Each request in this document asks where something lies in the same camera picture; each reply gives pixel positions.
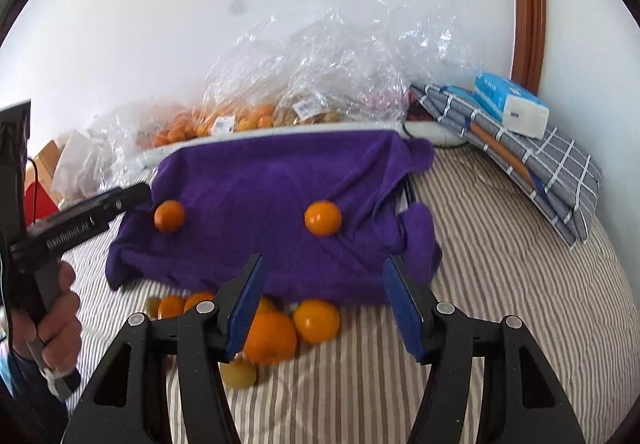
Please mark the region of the person's left hand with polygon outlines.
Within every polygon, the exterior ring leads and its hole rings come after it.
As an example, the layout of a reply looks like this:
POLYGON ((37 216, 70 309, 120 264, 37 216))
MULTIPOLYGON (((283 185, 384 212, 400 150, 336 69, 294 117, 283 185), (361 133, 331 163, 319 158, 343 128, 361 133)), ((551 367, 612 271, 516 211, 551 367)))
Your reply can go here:
POLYGON ((78 294, 72 290, 76 275, 65 261, 58 266, 58 287, 61 294, 47 316, 35 326, 29 316, 11 309, 11 348, 25 360, 32 360, 27 342, 39 337, 44 343, 41 352, 43 362, 55 372, 69 372, 77 364, 81 349, 81 323, 77 313, 80 307, 78 294))

